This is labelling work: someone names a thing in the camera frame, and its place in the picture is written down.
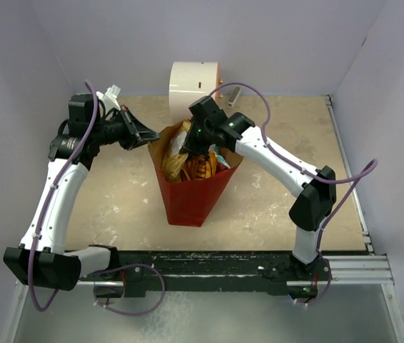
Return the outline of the tan snack bag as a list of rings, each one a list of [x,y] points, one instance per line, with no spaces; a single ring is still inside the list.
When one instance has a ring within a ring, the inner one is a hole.
[[[185,164],[188,153],[180,153],[186,136],[191,128],[191,121],[184,119],[177,125],[177,130],[171,135],[165,154],[161,162],[161,171],[170,183],[181,181],[181,170]]]

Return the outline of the orange kettle chips bag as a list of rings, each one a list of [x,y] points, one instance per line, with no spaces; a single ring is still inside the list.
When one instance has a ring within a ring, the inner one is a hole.
[[[213,151],[208,156],[190,156],[181,169],[183,181],[203,180],[211,178],[217,171],[217,157]]]

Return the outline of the red paper bag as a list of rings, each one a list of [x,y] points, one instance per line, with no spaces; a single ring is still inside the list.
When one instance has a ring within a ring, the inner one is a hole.
[[[160,139],[148,145],[148,152],[156,172],[168,223],[170,225],[199,227],[215,207],[243,158],[222,148],[220,153],[228,162],[230,166],[228,169],[204,180],[169,182],[161,170],[161,165],[166,147],[171,138],[176,135],[179,127],[180,124],[177,123],[163,129],[160,132]]]

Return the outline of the teal white snack bag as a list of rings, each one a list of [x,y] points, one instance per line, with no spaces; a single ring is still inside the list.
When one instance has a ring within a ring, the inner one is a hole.
[[[212,146],[211,152],[216,157],[217,173],[231,168],[230,164],[226,161],[226,159],[220,153],[219,148],[217,146]]]

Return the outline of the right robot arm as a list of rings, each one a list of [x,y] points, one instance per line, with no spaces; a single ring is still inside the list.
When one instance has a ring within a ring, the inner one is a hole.
[[[315,259],[323,222],[332,212],[336,190],[330,181],[335,172],[301,161],[268,137],[240,112],[227,116],[215,100],[204,96],[189,106],[192,122],[182,153],[207,155],[216,145],[245,157],[276,178],[296,198],[289,217],[296,225],[292,274],[308,279],[316,271]]]

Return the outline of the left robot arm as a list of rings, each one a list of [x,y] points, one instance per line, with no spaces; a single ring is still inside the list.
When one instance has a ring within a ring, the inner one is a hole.
[[[92,94],[69,101],[69,117],[49,147],[46,183],[31,224],[17,247],[8,247],[4,263],[28,286],[69,291],[94,272],[105,280],[121,270],[115,247],[91,245],[66,251],[66,233],[77,194],[100,148],[119,144],[126,151],[159,139],[127,106]]]

